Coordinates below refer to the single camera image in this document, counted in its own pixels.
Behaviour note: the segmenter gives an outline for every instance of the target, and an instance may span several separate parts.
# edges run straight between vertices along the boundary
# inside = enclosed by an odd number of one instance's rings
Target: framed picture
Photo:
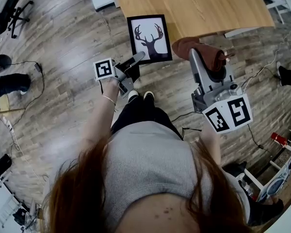
[[[172,60],[164,15],[128,17],[132,54],[145,52],[139,65]]]

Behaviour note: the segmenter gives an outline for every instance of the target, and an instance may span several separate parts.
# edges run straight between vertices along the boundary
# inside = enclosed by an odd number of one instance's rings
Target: gray knit shirt
[[[70,156],[65,164],[75,158]],[[232,175],[224,174],[242,200],[248,221],[250,206],[246,194]],[[54,176],[50,179],[50,187],[53,179]],[[122,128],[112,137],[107,155],[104,213],[109,232],[116,230],[127,208],[145,196],[171,193],[189,199],[196,179],[190,145],[181,141],[171,129],[152,121]],[[207,205],[212,184],[206,171],[201,188],[203,203]]]

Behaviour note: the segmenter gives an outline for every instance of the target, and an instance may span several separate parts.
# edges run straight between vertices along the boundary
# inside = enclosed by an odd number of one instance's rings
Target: brown cloth
[[[220,71],[226,65],[226,58],[231,56],[225,56],[221,49],[200,43],[198,37],[182,38],[172,45],[172,49],[178,57],[185,60],[189,60],[190,50],[196,49],[202,55],[206,67],[214,72]]]

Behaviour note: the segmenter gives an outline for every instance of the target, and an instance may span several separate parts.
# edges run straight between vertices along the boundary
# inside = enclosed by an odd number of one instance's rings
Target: bracelet
[[[105,95],[102,95],[102,96],[105,97],[105,98],[107,98],[107,99],[109,99],[114,104],[114,106],[115,106],[115,102],[111,98],[109,98],[109,97],[107,97]]]

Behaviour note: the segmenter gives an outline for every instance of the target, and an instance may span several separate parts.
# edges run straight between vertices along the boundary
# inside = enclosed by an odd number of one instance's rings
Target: laminate flooring
[[[18,38],[11,39],[8,31],[0,35],[0,54],[9,55],[13,63],[39,62],[45,78],[43,95],[28,107],[15,126],[24,155],[12,148],[13,173],[7,185],[27,204],[32,198],[41,202],[45,175],[50,175],[54,163],[60,163],[66,153],[80,144],[82,129],[100,95],[93,62],[108,57],[123,61],[131,56],[128,27],[120,8],[96,12],[91,0],[33,1],[34,6],[25,11],[30,22],[16,29],[16,34],[20,31]],[[231,39],[223,35],[201,39],[235,53],[230,62],[239,84],[274,59],[275,51],[288,33],[277,60],[291,69],[291,14],[283,15],[284,25],[278,22],[274,11],[272,16],[276,28],[260,28]],[[280,150],[270,139],[271,133],[286,136],[291,128],[291,86],[281,87],[270,73],[276,73],[275,63],[268,68],[269,71],[265,69],[253,78],[246,89],[254,117],[250,127],[255,141],[268,151],[256,147],[247,127],[221,136],[223,164],[246,160],[253,174]],[[23,96],[19,92],[8,95],[11,108],[26,106],[43,88],[41,74],[33,63],[12,66],[0,75],[16,72],[28,73],[32,85]],[[153,91],[157,106],[171,119],[193,111],[191,93],[196,85],[189,62],[173,55],[173,61],[143,66],[140,73],[135,88],[140,93]],[[126,103],[126,99],[119,99],[114,120]],[[7,118],[14,124],[20,115],[21,112],[14,113]],[[190,114],[179,118],[174,125],[181,132],[181,127],[201,129],[203,121],[202,115]],[[185,140],[193,142],[197,138],[198,132],[185,132]],[[0,122],[0,157],[10,154],[12,143],[8,130]]]

